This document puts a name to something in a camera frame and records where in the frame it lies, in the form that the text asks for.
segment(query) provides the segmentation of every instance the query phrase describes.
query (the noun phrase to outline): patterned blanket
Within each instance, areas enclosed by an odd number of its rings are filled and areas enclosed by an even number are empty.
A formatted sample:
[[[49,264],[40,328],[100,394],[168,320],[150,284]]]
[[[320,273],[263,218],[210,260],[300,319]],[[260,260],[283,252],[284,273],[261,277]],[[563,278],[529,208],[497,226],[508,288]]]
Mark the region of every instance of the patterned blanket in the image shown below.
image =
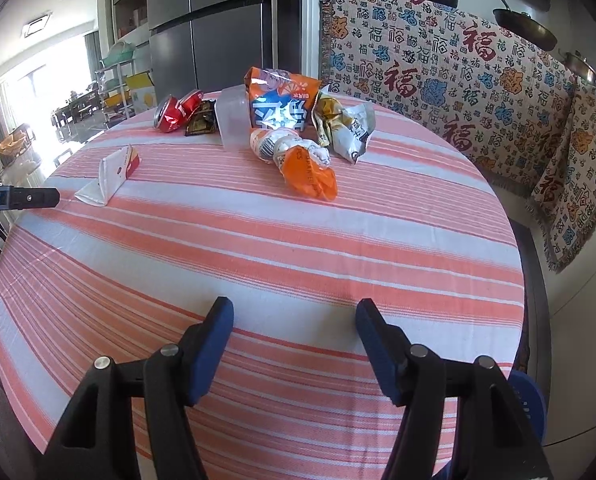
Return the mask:
[[[482,18],[425,0],[323,0],[321,78],[395,110],[527,197],[550,268],[596,224],[596,89]]]

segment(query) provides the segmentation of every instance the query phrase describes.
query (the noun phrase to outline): dining table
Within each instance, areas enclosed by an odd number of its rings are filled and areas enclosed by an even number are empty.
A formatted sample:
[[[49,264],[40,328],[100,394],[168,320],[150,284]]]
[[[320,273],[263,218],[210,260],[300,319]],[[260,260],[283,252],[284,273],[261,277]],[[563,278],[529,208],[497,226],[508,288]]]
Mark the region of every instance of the dining table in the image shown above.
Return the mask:
[[[59,204],[25,212],[0,257],[0,376],[40,451],[97,357],[146,358],[218,296],[233,303],[233,331],[187,412],[212,480],[380,478],[403,408],[381,393],[356,332],[363,298],[412,343],[466,362],[486,354],[509,373],[524,284],[503,207],[441,137],[374,111],[357,163],[332,155],[332,202],[298,195],[219,134],[155,130],[152,110],[56,169],[44,186]],[[79,201],[101,159],[128,144],[139,165],[107,205]],[[456,416],[446,399],[436,470],[451,459]],[[153,477],[140,399],[133,419]]]

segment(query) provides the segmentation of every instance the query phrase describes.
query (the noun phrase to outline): metal screw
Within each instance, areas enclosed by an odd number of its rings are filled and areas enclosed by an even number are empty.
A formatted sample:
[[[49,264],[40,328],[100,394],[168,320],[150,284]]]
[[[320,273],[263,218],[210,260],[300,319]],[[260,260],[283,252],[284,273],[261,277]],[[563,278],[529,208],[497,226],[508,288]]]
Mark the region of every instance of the metal screw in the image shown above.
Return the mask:
[[[160,353],[165,357],[172,357],[178,353],[178,345],[174,343],[166,344],[160,349]]]
[[[111,364],[111,359],[106,355],[103,355],[94,361],[94,366],[98,370],[104,370]]]
[[[494,359],[488,355],[481,355],[478,357],[478,364],[487,370],[491,370],[494,366],[496,366]]]
[[[427,348],[425,345],[415,344],[411,345],[409,351],[411,352],[411,355],[415,355],[416,357],[424,357],[429,352],[429,348]]]

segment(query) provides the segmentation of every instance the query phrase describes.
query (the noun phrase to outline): red soda can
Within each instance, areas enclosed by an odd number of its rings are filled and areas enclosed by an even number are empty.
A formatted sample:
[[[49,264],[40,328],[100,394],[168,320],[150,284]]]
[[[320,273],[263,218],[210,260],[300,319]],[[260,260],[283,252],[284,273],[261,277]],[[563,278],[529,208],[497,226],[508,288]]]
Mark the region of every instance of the red soda can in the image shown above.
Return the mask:
[[[187,118],[191,118],[191,115],[203,102],[203,93],[200,90],[192,90],[186,96],[184,96],[176,105]]]
[[[173,130],[183,126],[186,116],[177,106],[177,100],[174,96],[165,97],[153,116],[153,127],[168,134]]]

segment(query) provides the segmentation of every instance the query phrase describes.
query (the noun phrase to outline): wok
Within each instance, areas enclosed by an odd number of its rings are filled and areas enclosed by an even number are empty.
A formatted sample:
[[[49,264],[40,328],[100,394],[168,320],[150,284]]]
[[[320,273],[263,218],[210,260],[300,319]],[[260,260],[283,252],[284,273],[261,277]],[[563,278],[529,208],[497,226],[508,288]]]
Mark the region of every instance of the wok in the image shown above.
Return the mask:
[[[501,1],[507,9],[493,10],[498,25],[510,30],[521,38],[525,38],[527,41],[531,41],[541,50],[554,49],[558,40],[548,28],[543,27],[536,20],[532,20],[529,14],[515,12],[509,9],[507,2],[505,0]]]

